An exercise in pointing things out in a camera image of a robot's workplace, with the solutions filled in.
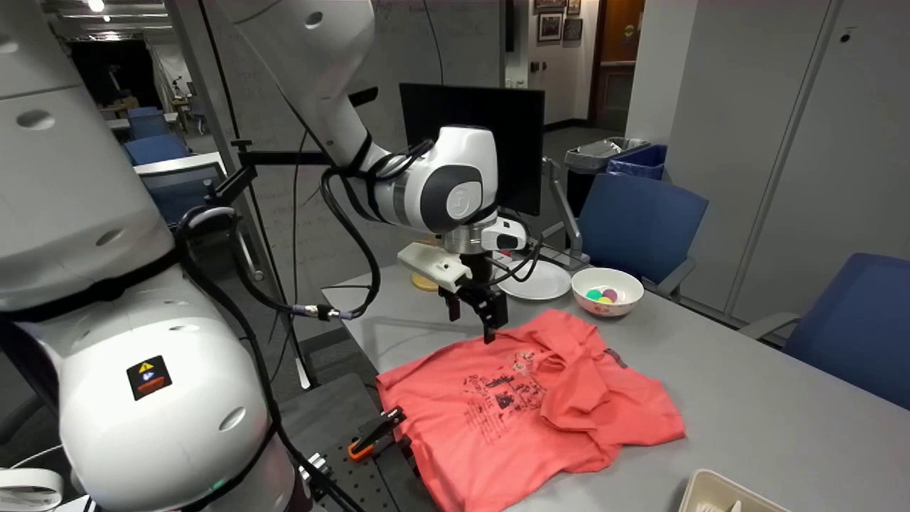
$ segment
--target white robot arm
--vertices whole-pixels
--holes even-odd
[[[435,144],[391,153],[347,100],[347,82],[373,43],[371,0],[219,0],[225,19],[267,69],[297,116],[343,170],[354,208],[375,222],[441,235],[409,244],[405,264],[479,309],[486,339],[508,325],[491,249],[522,249],[527,231],[500,218],[495,140],[485,127],[441,127]]]

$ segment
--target pink shirt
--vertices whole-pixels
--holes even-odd
[[[557,309],[391,369],[380,389],[405,409],[401,436],[441,508],[508,508],[556,471],[606,470],[624,444],[685,436],[660,380]]]

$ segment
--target ceiling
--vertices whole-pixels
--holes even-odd
[[[163,0],[41,0],[48,22],[67,40],[131,40],[172,43],[173,26]]]

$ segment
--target gray table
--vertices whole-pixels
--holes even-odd
[[[354,306],[365,289],[334,288],[326,295]],[[582,312],[572,298],[545,306]],[[523,321],[545,306],[513,301],[509,312]],[[405,268],[387,268],[381,295],[347,331],[385,372],[479,336],[479,321],[465,315],[449,325],[441,298],[419,294]],[[597,326],[636,369],[667,380],[688,439],[624,449],[614,467],[596,476],[557,476],[515,508],[667,512],[700,467],[796,512],[910,508],[907,409],[658,295]]]

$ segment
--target bowl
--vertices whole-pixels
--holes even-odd
[[[572,295],[577,306],[601,319],[627,315],[643,301],[646,288],[614,268],[587,268],[572,276]]]

